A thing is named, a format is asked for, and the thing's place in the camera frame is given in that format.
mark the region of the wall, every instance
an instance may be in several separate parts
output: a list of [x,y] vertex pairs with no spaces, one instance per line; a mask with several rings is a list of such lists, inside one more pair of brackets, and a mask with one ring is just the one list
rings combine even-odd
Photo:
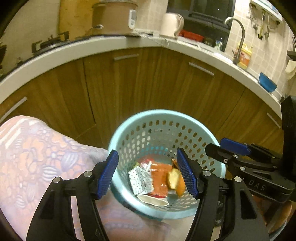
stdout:
[[137,23],[139,31],[160,31],[168,0],[137,0]]
[[29,0],[16,13],[0,39],[7,44],[2,62],[5,73],[16,66],[17,57],[32,56],[32,43],[57,35],[59,6],[60,0]]
[[[264,36],[263,40],[260,40],[257,37],[260,27],[256,32],[253,23],[246,17],[247,12],[250,12],[249,0],[236,0],[234,17],[244,25],[246,31],[244,42],[248,47],[253,46],[253,54],[248,68],[256,73],[265,73],[278,85],[276,90],[279,94],[284,95],[287,88],[284,70],[287,66],[287,50],[292,50],[293,33],[286,22],[283,22],[277,29],[271,30],[267,40],[264,40]],[[232,50],[237,48],[241,36],[242,31],[239,24],[233,22],[225,50],[229,58],[233,58]]]

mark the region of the floor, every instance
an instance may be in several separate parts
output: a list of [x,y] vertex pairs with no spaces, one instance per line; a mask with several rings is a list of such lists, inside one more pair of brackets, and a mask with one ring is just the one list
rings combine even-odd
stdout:
[[[165,241],[182,241],[185,240],[193,222],[194,216],[182,219],[164,219],[164,223],[171,225],[172,231]],[[215,227],[212,233],[211,241],[218,239],[220,227]]]

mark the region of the white countertop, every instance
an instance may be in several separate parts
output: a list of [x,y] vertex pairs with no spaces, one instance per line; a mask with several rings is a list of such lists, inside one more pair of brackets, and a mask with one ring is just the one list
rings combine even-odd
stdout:
[[281,118],[281,106],[278,100],[263,89],[256,78],[233,65],[232,61],[222,54],[211,53],[180,40],[146,36],[128,38],[93,37],[37,56],[10,73],[0,82],[0,103],[31,79],[72,60],[118,49],[161,46],[196,58],[228,74],[255,93]]

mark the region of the kitchen faucet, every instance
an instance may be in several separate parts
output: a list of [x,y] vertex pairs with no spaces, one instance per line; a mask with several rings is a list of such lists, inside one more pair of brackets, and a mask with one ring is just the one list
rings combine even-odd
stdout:
[[227,24],[230,20],[235,20],[239,23],[239,25],[242,28],[242,38],[241,38],[241,42],[239,44],[239,48],[237,50],[237,53],[235,54],[235,52],[232,50],[233,54],[234,54],[234,59],[233,62],[235,65],[237,65],[239,63],[239,58],[240,58],[240,52],[242,50],[242,45],[244,43],[244,37],[245,37],[245,30],[244,30],[244,26],[241,23],[241,21],[239,21],[238,19],[234,18],[234,17],[228,17],[227,19],[225,19],[224,24]]

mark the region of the blue bowl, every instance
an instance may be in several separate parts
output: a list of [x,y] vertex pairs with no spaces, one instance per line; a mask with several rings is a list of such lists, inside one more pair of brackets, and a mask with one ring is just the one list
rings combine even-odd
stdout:
[[277,85],[262,72],[259,75],[259,84],[269,93],[274,92],[277,88]]

